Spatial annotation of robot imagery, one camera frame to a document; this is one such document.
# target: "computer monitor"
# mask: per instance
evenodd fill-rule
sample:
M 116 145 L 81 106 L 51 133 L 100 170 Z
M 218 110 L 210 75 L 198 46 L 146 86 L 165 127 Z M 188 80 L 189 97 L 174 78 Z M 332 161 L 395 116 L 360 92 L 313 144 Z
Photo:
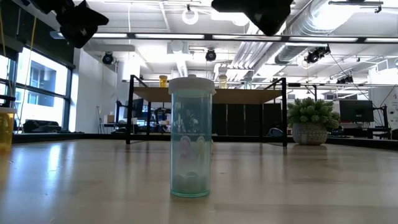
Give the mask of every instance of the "computer monitor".
M 341 122 L 373 122 L 373 102 L 369 100 L 340 100 Z
M 132 101 L 132 118 L 141 118 L 142 117 L 142 107 L 144 106 L 144 99 L 136 99 Z M 127 118 L 128 109 L 124 109 L 124 118 Z

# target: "table surface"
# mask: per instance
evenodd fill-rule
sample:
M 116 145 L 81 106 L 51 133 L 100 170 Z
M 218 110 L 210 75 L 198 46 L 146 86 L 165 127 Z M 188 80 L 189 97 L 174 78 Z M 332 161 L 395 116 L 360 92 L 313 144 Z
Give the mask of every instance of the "table surface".
M 216 89 L 216 92 L 213 103 L 219 104 L 258 105 L 282 96 L 280 90 Z M 172 100 L 168 88 L 134 87 L 134 93 L 148 102 L 170 103 Z
M 397 161 L 361 147 L 216 143 L 211 193 L 189 199 L 169 193 L 169 142 L 16 144 L 0 155 L 0 223 L 396 223 Z

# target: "stone planter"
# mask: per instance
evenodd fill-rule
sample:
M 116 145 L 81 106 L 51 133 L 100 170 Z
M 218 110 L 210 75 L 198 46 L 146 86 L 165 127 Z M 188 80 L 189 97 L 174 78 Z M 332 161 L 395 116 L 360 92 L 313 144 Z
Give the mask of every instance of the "stone planter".
M 319 146 L 326 142 L 328 132 L 321 123 L 293 124 L 293 139 L 300 145 Z

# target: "green plant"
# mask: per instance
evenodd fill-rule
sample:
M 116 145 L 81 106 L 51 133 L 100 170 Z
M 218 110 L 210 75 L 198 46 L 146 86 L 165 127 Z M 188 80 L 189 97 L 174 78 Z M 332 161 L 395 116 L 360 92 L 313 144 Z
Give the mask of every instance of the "green plant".
M 314 101 L 311 98 L 296 99 L 287 105 L 287 121 L 292 127 L 294 123 L 322 123 L 327 128 L 338 128 L 340 114 L 333 110 L 333 102 Z

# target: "potted plant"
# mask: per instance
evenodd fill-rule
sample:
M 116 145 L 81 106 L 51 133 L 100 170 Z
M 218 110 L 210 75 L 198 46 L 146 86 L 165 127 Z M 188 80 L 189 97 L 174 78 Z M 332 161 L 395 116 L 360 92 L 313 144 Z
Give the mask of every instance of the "potted plant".
M 293 139 L 299 144 L 319 146 L 325 143 L 328 136 L 326 129 L 336 129 L 340 123 L 340 114 L 332 111 L 332 101 L 296 99 L 287 107 Z

